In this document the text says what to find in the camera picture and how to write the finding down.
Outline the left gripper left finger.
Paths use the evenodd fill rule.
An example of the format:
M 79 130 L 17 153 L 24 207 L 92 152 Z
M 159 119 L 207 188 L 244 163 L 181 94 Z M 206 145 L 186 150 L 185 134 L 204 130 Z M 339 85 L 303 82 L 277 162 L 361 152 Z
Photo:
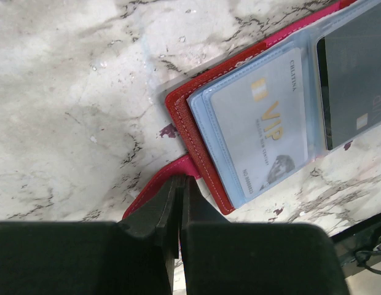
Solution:
M 179 189 L 119 222 L 0 221 L 0 294 L 171 294 Z

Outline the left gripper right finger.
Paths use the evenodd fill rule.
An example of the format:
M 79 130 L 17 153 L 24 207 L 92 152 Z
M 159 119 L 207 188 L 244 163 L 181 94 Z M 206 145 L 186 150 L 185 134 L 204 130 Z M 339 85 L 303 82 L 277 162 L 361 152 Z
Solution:
M 306 223 L 230 222 L 183 190 L 181 255 L 188 294 L 345 294 L 332 240 Z

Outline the black VIP credit card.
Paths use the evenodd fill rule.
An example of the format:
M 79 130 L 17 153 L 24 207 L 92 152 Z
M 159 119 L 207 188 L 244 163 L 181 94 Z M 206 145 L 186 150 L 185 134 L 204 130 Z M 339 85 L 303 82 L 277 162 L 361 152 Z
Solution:
M 381 14 L 357 18 L 316 44 L 328 150 L 381 122 Z

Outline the card tray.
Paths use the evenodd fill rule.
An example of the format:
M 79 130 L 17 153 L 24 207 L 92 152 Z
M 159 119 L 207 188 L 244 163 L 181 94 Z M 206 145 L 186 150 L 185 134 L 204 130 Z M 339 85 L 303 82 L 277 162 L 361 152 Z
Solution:
M 300 49 L 255 62 L 205 95 L 246 199 L 308 159 Z

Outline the red leather card holder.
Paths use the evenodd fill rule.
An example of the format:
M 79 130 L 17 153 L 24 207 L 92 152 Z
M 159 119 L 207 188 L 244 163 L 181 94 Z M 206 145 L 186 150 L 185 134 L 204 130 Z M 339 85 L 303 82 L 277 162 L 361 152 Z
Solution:
M 159 170 L 128 207 L 125 215 L 130 216 L 150 201 L 170 177 L 179 174 L 203 179 L 221 213 L 229 214 L 289 178 L 306 164 L 380 125 L 381 122 L 337 148 L 327 149 L 316 52 L 316 44 L 323 36 L 352 20 L 377 14 L 381 14 L 381 1 L 336 1 L 282 28 L 170 92 L 165 99 L 165 106 L 187 147 L 187 154 Z M 300 49 L 302 61 L 308 159 L 266 191 L 246 199 L 221 137 L 215 114 L 205 101 L 205 95 L 243 68 L 255 62 L 270 60 L 275 54 L 295 47 Z

